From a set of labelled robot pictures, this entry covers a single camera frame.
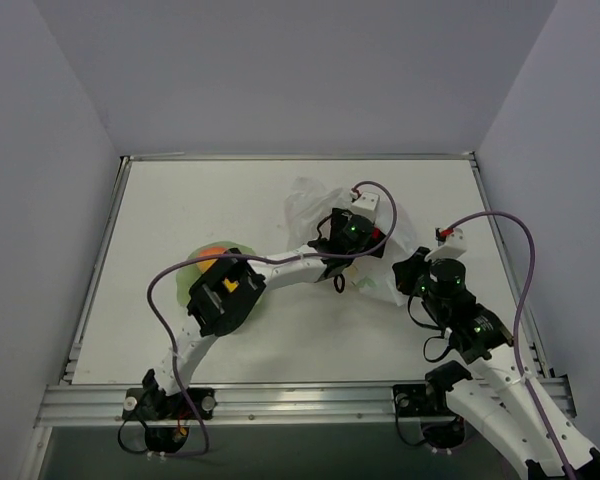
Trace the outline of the white plastic bag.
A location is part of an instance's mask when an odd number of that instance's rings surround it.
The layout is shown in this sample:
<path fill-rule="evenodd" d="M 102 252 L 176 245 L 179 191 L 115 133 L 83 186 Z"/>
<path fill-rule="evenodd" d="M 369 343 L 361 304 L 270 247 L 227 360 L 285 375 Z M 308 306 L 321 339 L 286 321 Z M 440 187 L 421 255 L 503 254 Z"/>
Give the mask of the white plastic bag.
<path fill-rule="evenodd" d="M 289 231 L 288 248 L 293 250 L 318 236 L 319 221 L 331 213 L 334 207 L 346 208 L 351 203 L 344 188 L 327 189 L 311 177 L 297 178 L 291 194 L 284 201 L 284 215 Z M 357 259 L 344 270 L 346 286 L 357 293 L 402 307 L 408 297 L 395 286 L 392 265 L 408 259 L 418 248 L 416 230 L 407 211 L 396 205 L 397 224 L 385 244 L 380 258 L 365 256 Z"/>

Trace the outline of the yellow fake banana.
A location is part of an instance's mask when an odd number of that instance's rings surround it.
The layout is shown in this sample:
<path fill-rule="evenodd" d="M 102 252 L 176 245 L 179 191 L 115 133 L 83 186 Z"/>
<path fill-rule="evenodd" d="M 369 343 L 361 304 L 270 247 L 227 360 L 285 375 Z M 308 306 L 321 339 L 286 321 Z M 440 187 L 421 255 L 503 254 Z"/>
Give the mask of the yellow fake banana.
<path fill-rule="evenodd" d="M 232 282 L 229 279 L 224 279 L 223 280 L 223 285 L 225 286 L 225 288 L 229 292 L 233 292 L 238 287 L 238 283 L 237 282 Z"/>

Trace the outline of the peach coloured fake peach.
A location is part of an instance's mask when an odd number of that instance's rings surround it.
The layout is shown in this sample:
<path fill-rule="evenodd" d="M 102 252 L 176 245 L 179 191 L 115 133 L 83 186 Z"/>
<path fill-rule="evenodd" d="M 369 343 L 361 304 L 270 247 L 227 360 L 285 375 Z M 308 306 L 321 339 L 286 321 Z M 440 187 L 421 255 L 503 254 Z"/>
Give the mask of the peach coloured fake peach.
<path fill-rule="evenodd" d="M 203 262 L 214 262 L 227 251 L 224 245 L 206 246 L 198 251 L 196 258 L 202 258 Z"/>

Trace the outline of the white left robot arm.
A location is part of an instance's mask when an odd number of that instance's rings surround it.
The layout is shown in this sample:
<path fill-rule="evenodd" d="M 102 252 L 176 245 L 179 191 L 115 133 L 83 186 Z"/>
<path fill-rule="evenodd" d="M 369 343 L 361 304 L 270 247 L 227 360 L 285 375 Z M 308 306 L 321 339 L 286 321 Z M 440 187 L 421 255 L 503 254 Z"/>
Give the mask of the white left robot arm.
<path fill-rule="evenodd" d="M 393 214 L 386 229 L 377 226 L 375 215 L 360 208 L 335 209 L 328 217 L 327 238 L 282 254 L 260 257 L 237 248 L 203 255 L 160 272 L 147 288 L 150 309 L 161 322 L 171 348 L 161 364 L 147 371 L 142 386 L 148 390 L 145 405 L 159 419 L 174 417 L 182 395 L 214 343 L 245 322 L 264 293 L 284 287 L 319 283 L 340 276 L 357 258 L 380 258 L 396 226 Z M 180 268 L 204 264 L 201 276 L 189 288 L 187 314 L 195 320 L 174 334 L 153 300 L 159 280 Z"/>

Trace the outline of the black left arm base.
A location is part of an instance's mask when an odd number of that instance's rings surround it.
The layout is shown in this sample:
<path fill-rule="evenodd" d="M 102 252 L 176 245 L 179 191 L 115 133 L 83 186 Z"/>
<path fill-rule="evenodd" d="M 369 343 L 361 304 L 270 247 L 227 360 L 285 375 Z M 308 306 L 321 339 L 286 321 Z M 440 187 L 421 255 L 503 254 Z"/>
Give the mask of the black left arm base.
<path fill-rule="evenodd" d="M 167 395 L 155 379 L 150 369 L 142 380 L 141 388 L 126 391 L 122 413 L 122 424 L 117 431 L 117 443 L 121 450 L 131 455 L 157 454 L 171 458 L 199 457 L 210 452 L 209 432 L 205 422 L 211 420 L 217 405 L 215 390 L 210 387 L 187 389 L 193 402 L 192 408 L 179 387 L 176 393 Z M 184 451 L 191 426 L 186 421 L 196 421 L 200 427 L 204 446 L 199 451 Z M 123 440 L 123 428 L 129 422 L 142 427 L 144 446 L 130 447 Z"/>

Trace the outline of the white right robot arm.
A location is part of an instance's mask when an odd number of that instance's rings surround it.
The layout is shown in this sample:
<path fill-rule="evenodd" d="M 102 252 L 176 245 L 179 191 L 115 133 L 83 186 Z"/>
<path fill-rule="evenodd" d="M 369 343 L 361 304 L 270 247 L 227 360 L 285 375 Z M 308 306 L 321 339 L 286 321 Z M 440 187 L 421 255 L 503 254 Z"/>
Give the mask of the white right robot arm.
<path fill-rule="evenodd" d="M 515 349 L 513 334 L 467 289 L 465 266 L 421 247 L 392 270 L 429 329 L 458 354 L 425 376 L 424 400 L 473 426 L 523 479 L 600 479 L 600 449 L 558 407 Z"/>

